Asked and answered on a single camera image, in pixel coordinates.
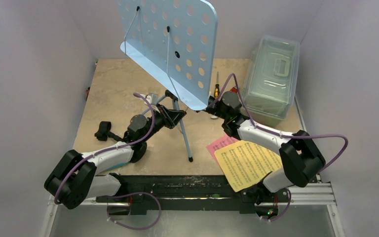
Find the light blue music stand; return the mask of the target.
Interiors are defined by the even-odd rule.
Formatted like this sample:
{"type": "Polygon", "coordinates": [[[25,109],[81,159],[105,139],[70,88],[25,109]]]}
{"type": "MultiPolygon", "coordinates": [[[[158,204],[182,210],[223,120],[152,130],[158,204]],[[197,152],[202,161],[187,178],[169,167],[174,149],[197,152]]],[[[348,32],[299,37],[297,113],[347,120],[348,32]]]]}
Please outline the light blue music stand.
{"type": "Polygon", "coordinates": [[[120,50],[165,87],[171,109],[208,106],[218,16],[205,0],[119,0],[120,50]]]}

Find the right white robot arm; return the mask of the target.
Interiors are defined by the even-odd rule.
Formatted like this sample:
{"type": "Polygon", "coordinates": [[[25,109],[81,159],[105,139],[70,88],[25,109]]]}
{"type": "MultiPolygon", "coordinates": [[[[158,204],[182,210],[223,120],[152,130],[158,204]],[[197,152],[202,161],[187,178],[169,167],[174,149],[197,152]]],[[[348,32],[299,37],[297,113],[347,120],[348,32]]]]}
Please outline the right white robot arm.
{"type": "Polygon", "coordinates": [[[224,120],[222,128],[229,137],[255,143],[281,157],[282,167],[259,182],[260,199],[269,201],[277,191],[290,186],[305,187],[326,165],[307,132],[291,133],[263,126],[244,115],[241,108],[238,94],[227,91],[220,99],[210,96],[204,111],[224,120]]]}

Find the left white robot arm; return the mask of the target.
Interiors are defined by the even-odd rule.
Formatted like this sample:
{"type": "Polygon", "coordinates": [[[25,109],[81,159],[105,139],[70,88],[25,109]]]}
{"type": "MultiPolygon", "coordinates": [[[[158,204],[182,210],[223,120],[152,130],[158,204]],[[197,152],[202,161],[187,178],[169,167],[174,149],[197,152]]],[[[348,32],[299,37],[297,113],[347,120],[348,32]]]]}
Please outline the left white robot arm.
{"type": "Polygon", "coordinates": [[[86,198],[109,196],[116,202],[125,200],[127,188],[121,185],[119,176],[102,176],[101,172],[139,161],[146,152],[148,139],[164,127],[174,128],[187,114],[184,110],[168,109],[160,104],[150,111],[151,117],[133,116],[124,137],[114,137],[114,145],[94,152],[67,151],[44,183],[55,202],[73,209],[86,198]]]}

